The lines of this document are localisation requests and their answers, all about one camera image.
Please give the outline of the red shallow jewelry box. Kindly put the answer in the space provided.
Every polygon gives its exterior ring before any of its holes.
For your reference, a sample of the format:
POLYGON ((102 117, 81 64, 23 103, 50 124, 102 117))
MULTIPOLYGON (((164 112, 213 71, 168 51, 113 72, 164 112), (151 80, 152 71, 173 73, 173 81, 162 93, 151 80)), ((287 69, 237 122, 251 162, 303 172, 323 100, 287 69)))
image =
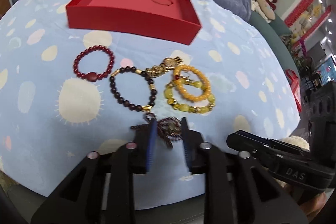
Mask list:
POLYGON ((173 1, 162 6, 152 0, 72 0, 66 6, 68 26, 189 45, 202 25, 190 0, 173 1))

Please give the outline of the gold pixiu charm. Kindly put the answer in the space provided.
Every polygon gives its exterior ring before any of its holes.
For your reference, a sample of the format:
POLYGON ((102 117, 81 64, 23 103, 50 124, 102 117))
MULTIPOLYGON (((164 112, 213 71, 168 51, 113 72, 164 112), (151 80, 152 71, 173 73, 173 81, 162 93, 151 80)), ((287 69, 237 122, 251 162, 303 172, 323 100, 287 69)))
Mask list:
POLYGON ((175 67, 181 65, 182 61, 183 60, 179 56, 175 58, 167 57, 163 59, 159 65, 153 65, 151 68, 146 68, 145 72, 150 78, 157 78, 174 70, 175 67))

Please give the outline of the red gift bag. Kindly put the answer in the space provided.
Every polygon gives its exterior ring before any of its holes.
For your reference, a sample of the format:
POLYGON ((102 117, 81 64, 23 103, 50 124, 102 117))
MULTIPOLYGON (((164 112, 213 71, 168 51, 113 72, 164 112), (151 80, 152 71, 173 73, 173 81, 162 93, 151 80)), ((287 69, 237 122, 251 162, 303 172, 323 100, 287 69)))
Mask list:
POLYGON ((290 88, 293 93, 295 103, 299 112, 302 112, 302 103, 301 103, 301 91, 300 91, 300 79, 296 75, 295 71, 287 69, 285 74, 290 82, 290 88))

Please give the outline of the light blue spotted cloth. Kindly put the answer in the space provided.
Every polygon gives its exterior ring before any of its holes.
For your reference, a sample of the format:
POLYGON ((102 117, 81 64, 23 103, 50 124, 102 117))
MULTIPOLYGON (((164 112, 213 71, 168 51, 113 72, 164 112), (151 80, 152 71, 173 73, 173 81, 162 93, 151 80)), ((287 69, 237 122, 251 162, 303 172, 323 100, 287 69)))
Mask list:
POLYGON ((142 113, 117 103, 109 81, 79 79, 76 56, 109 47, 114 68, 145 69, 180 57, 209 79, 215 107, 184 113, 163 94, 171 73, 155 79, 158 119, 186 118, 224 151, 237 130, 281 139, 298 126, 299 113, 274 52, 256 28, 212 0, 191 0, 202 29, 188 45, 67 25, 70 0, 19 0, 1 19, 1 170, 48 196, 90 151, 108 153, 133 139, 142 113))

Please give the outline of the rose gold thin bangle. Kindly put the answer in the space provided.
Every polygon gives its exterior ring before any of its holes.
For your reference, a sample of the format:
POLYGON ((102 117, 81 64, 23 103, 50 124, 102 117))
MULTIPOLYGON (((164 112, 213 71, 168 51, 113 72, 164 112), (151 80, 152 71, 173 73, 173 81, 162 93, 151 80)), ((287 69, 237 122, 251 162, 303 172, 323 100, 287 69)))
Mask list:
POLYGON ((162 6, 171 6, 174 4, 173 0, 152 0, 155 4, 162 6))

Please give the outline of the teal sofa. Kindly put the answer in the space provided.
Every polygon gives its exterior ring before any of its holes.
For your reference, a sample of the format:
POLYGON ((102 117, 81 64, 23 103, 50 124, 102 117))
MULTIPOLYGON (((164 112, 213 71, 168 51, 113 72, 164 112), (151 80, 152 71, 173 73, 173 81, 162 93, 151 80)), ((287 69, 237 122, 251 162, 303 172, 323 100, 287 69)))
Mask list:
POLYGON ((269 44, 271 50, 276 55, 278 62, 285 71, 291 69, 298 75, 298 69, 288 48, 282 38, 290 35, 290 29, 284 21, 275 13, 276 19, 267 23, 257 12, 252 11, 249 20, 245 21, 256 28, 269 44))

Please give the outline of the beige plush toy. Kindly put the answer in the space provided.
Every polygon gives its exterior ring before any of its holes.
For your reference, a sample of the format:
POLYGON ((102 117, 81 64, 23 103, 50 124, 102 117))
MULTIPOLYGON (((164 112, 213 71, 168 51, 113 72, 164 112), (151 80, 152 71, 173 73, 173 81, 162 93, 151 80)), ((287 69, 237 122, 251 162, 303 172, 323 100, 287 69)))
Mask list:
POLYGON ((276 19, 276 15, 266 0, 251 0, 251 10, 257 12, 267 23, 276 19))

